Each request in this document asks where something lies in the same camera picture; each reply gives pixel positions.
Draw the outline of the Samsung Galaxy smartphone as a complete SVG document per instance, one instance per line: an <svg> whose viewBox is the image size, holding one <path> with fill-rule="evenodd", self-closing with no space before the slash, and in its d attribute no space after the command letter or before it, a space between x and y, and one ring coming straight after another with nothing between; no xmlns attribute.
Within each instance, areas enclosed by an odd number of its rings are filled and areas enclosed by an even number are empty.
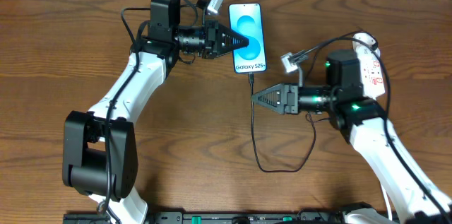
<svg viewBox="0 0 452 224"><path fill-rule="evenodd" d="M246 37L246 47L233 51L235 73L256 73L267 69L261 5L230 4L230 27Z"/></svg>

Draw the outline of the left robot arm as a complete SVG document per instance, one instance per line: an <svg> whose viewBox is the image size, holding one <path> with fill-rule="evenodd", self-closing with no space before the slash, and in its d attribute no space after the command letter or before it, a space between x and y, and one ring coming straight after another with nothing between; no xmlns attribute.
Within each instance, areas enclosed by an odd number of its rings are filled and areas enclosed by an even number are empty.
<svg viewBox="0 0 452 224"><path fill-rule="evenodd" d="M129 33L128 63L108 93L64 122L62 180L97 203L94 213L67 213L65 223L145 223L148 203L136 190L135 124L153 92L188 55L214 59L249 40L219 23L223 0L151 0L148 20Z"/></svg>

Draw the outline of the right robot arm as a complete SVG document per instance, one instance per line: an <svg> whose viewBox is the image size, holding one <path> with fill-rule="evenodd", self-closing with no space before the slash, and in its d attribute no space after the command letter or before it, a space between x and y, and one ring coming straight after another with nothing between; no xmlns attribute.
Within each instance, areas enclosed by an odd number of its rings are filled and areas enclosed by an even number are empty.
<svg viewBox="0 0 452 224"><path fill-rule="evenodd" d="M279 114L326 112L330 123L369 164L401 223L450 223L451 197L422 171L377 97L389 93L377 54L360 47L331 52L326 84L279 83L252 95Z"/></svg>

